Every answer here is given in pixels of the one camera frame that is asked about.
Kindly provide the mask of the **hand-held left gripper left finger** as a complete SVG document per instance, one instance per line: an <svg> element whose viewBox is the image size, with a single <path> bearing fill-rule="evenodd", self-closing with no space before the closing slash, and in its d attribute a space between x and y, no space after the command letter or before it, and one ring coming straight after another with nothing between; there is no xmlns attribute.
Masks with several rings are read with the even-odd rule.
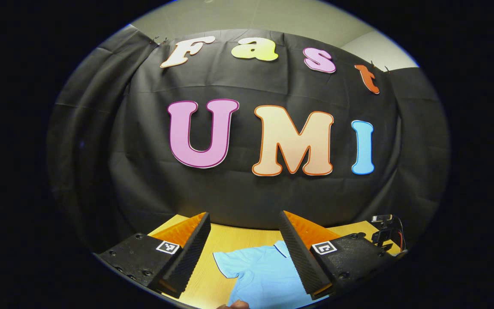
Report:
<svg viewBox="0 0 494 309"><path fill-rule="evenodd" d="M142 286L179 298L210 231L210 215L202 212L151 236L136 233L98 257Z"/></svg>

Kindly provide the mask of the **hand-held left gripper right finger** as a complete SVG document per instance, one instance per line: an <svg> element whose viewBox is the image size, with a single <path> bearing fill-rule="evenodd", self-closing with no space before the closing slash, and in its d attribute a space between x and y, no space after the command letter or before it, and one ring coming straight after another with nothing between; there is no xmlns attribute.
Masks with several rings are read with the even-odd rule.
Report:
<svg viewBox="0 0 494 309"><path fill-rule="evenodd" d="M373 279L398 256L365 233L337 233L288 211L280 212L280 233L304 291L313 300L338 297Z"/></svg>

